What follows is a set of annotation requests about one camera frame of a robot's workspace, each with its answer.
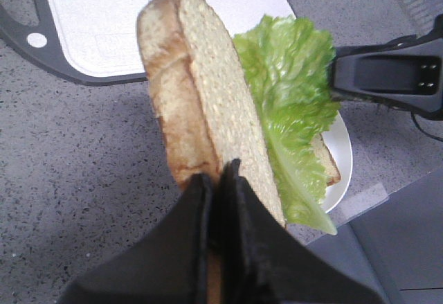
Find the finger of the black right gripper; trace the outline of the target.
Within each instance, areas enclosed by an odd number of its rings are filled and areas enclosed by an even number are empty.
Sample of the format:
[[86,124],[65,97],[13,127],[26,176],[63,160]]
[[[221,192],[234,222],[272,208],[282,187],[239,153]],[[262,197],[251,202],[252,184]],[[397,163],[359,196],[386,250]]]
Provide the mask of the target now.
[[442,15],[421,37],[339,47],[330,64],[329,85],[340,99],[375,102],[442,120]]

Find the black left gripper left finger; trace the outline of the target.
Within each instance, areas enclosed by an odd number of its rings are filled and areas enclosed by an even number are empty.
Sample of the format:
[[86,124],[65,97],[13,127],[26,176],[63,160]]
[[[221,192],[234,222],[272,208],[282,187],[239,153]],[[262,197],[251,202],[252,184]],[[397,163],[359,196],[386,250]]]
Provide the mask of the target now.
[[140,242],[74,280],[60,303],[206,303],[213,187],[194,175]]

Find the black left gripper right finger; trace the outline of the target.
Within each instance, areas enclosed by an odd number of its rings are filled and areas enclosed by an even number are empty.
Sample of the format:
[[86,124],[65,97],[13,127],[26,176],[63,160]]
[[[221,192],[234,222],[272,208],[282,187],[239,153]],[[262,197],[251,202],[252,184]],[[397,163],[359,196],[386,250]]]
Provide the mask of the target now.
[[210,214],[209,303],[382,303],[373,289],[310,252],[229,162]]

